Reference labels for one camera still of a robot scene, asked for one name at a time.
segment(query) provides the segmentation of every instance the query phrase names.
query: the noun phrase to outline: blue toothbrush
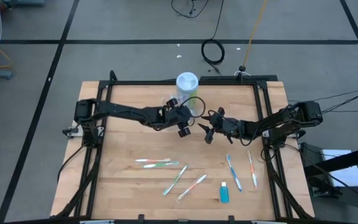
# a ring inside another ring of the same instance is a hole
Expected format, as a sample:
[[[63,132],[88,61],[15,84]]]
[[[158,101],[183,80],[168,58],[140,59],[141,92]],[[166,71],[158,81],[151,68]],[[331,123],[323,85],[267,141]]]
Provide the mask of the blue toothbrush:
[[[234,180],[236,181],[237,187],[239,188],[240,192],[242,192],[242,187],[240,184],[240,180],[237,178],[236,173],[234,172],[233,166],[231,165],[231,157],[229,154],[226,154],[226,160],[229,163],[230,171],[233,174]]]

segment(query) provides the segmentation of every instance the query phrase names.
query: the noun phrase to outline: toothbrush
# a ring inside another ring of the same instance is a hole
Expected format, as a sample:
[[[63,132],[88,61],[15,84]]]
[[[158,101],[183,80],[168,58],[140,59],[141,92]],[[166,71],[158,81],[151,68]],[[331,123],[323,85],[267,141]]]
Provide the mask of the toothbrush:
[[[206,178],[206,174],[200,177],[198,180],[194,181],[181,195],[179,195],[177,202],[180,201],[191,189],[196,187],[199,183],[201,183]]]
[[[173,162],[166,162],[166,163],[159,163],[159,164],[144,165],[143,168],[163,167],[163,166],[177,165],[177,164],[179,164],[178,161],[173,161]]]
[[[136,159],[135,162],[170,162],[171,159]]]
[[[175,177],[173,184],[168,189],[164,190],[164,192],[162,193],[163,196],[166,196],[169,193],[169,191],[173,188],[173,186],[178,182],[181,175],[185,172],[186,168],[187,168],[187,165],[185,165],[184,168],[180,171],[180,173]]]
[[[247,154],[248,154],[248,158],[249,158],[249,164],[251,165],[252,180],[254,181],[254,187],[255,187],[255,189],[256,189],[257,186],[258,186],[258,183],[257,183],[257,179],[256,179],[256,174],[255,174],[255,170],[254,170],[254,165],[253,165],[253,163],[252,163],[251,152],[248,150],[248,151],[247,151]]]
[[[231,157],[229,154],[226,154],[226,160],[229,163],[230,171],[233,174],[233,177],[234,177],[234,180],[236,181],[237,187],[239,188],[240,192],[242,192],[240,180],[237,178],[237,175],[234,172],[233,166],[231,165]]]

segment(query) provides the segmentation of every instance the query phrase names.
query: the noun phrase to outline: wooden tabletop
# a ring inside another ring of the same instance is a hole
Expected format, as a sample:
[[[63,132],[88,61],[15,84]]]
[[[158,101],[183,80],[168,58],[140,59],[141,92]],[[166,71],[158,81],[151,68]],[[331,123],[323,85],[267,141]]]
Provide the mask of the wooden tabletop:
[[[79,99],[95,98],[97,89],[98,82],[84,82]],[[112,89],[112,102],[138,108],[161,106],[176,93],[174,85],[116,85]],[[268,82],[268,92],[273,112],[288,104],[282,82]],[[205,100],[207,110],[217,110],[222,106],[226,117],[258,120],[251,86],[203,85],[199,87],[198,96]],[[261,90],[260,96],[266,116]],[[196,123],[208,124],[200,118]],[[136,121],[108,118],[92,218],[137,219],[139,214],[144,214],[148,220],[227,220],[229,215],[234,215],[236,220],[274,220],[266,165],[260,158],[263,148],[260,138],[244,147],[238,140],[230,144],[223,135],[215,134],[209,145],[204,142],[205,132],[197,125],[190,127],[191,135],[184,138],[180,138],[177,131],[177,127],[172,127],[156,132]],[[296,146],[293,139],[287,143]],[[65,160],[80,144],[80,138],[68,141]],[[251,151],[254,160],[257,189],[253,186],[247,150]],[[290,147],[281,149],[281,153],[288,189],[306,212],[314,216],[299,153]],[[236,187],[226,154],[232,157],[243,192]],[[78,189],[84,156],[85,150],[82,150],[63,169],[51,215],[60,212]],[[135,162],[140,158],[171,158],[180,163],[159,169],[143,169],[142,164]],[[162,192],[185,164],[188,164],[186,172],[163,197]],[[175,199],[204,174],[207,178],[181,203],[176,203]],[[230,203],[219,201],[221,182],[227,182]],[[277,192],[284,217],[281,191],[278,189]],[[88,192],[84,197],[84,202],[87,201]],[[81,214],[85,214],[85,207],[86,203]]]

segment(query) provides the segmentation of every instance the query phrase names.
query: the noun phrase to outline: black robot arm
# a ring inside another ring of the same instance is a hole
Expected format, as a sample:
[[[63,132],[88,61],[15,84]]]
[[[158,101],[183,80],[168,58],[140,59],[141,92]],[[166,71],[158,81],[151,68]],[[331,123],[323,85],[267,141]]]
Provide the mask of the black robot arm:
[[[208,120],[212,128],[198,124],[206,131],[205,141],[208,144],[211,144],[214,133],[225,135],[232,143],[232,138],[252,141],[264,132],[269,136],[271,144],[279,144],[285,142],[288,135],[300,128],[317,126],[323,122],[320,106],[314,101],[288,105],[256,122],[225,118],[223,108],[219,108],[218,112],[210,110],[208,114],[209,116],[204,116],[203,119]]]
[[[176,99],[171,99],[164,106],[134,108],[95,99],[80,100],[76,104],[74,121],[81,125],[83,144],[87,147],[97,145],[98,129],[96,122],[107,116],[138,121],[156,131],[177,125],[180,137],[184,137],[190,134],[187,126],[188,120],[193,115],[187,106],[177,106],[177,104]]]

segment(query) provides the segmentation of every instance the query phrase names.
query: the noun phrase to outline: gray floor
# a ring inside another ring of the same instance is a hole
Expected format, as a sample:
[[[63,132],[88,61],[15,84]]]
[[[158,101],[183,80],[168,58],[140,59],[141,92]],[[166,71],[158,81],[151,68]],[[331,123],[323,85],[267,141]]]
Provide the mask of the gray floor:
[[[73,0],[47,0],[45,7],[15,8],[3,15],[3,39],[58,40]],[[204,0],[196,2],[200,9]],[[358,1],[347,2],[358,25]],[[248,39],[262,1],[226,1],[217,39]],[[185,3],[178,8],[185,8]],[[207,39],[213,34],[220,1],[210,0],[197,19],[178,17],[164,0],[81,0],[68,39]],[[355,40],[339,1],[269,1],[256,39]],[[219,65],[232,75],[242,63],[244,44],[226,44]],[[14,78],[0,80],[0,206],[47,77],[56,45],[1,45],[14,61]],[[206,53],[219,53],[213,46]],[[0,55],[0,65],[5,64]],[[247,64],[253,75],[276,74],[288,99],[312,100],[358,90],[358,45],[253,45]],[[56,188],[81,82],[107,79],[161,80],[191,71],[214,75],[199,44],[65,45],[40,117],[29,155],[7,214],[7,221],[46,218]],[[348,96],[321,101],[321,107]],[[358,110],[358,100],[342,108]],[[358,149],[358,113],[328,113],[324,123],[302,139],[325,148]],[[358,208],[314,198],[323,220],[358,223]]]

